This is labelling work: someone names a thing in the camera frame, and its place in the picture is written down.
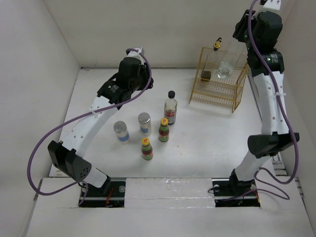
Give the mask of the clear square oil bottle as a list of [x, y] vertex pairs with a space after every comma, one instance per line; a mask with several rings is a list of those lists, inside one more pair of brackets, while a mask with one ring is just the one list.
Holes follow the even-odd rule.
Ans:
[[224, 56], [220, 60], [216, 70], [216, 77], [222, 80], [229, 79], [245, 51], [245, 43], [232, 38], [228, 43]]

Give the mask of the dark liquid square bottle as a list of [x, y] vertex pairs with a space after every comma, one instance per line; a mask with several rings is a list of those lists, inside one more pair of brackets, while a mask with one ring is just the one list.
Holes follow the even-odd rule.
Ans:
[[221, 47], [221, 42], [222, 42], [222, 38], [219, 37], [216, 40], [216, 42], [213, 44], [213, 50], [210, 50], [207, 53], [205, 64], [204, 64], [204, 67], [203, 67], [201, 75], [200, 75], [200, 80], [202, 82], [209, 82], [211, 79], [211, 70], [205, 70], [205, 67], [206, 67], [206, 65], [208, 65], [208, 58], [211, 57]]

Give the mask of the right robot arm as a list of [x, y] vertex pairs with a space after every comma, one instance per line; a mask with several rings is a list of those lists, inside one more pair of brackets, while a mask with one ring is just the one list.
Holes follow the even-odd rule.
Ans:
[[281, 30], [282, 19], [278, 14], [270, 11], [256, 14], [248, 9], [233, 33], [233, 38], [246, 44], [249, 75], [259, 97], [262, 128], [261, 134], [248, 137], [248, 152], [229, 177], [226, 187], [232, 196], [247, 192], [261, 166], [279, 152], [296, 147], [300, 139], [286, 117], [283, 56], [275, 49]]

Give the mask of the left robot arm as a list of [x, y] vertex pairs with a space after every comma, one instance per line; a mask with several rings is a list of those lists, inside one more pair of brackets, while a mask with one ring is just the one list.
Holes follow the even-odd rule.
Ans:
[[83, 157], [105, 122], [124, 104], [135, 100], [133, 93], [142, 94], [152, 86], [148, 61], [142, 53], [130, 51], [120, 62], [118, 72], [97, 91], [88, 114], [61, 141], [49, 143], [53, 165], [76, 182], [91, 184], [98, 195], [106, 195], [110, 191], [109, 177]]

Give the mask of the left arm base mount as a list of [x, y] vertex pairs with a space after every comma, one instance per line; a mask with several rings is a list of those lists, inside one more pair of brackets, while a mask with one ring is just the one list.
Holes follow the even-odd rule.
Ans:
[[91, 184], [79, 183], [81, 188], [79, 207], [83, 208], [121, 208], [124, 207], [126, 178], [112, 178], [105, 193]]

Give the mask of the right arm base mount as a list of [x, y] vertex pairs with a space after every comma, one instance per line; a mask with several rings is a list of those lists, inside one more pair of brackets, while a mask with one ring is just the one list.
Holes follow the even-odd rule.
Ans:
[[232, 184], [229, 178], [212, 178], [212, 187], [208, 190], [214, 196], [215, 207], [260, 207], [255, 190], [254, 179]]

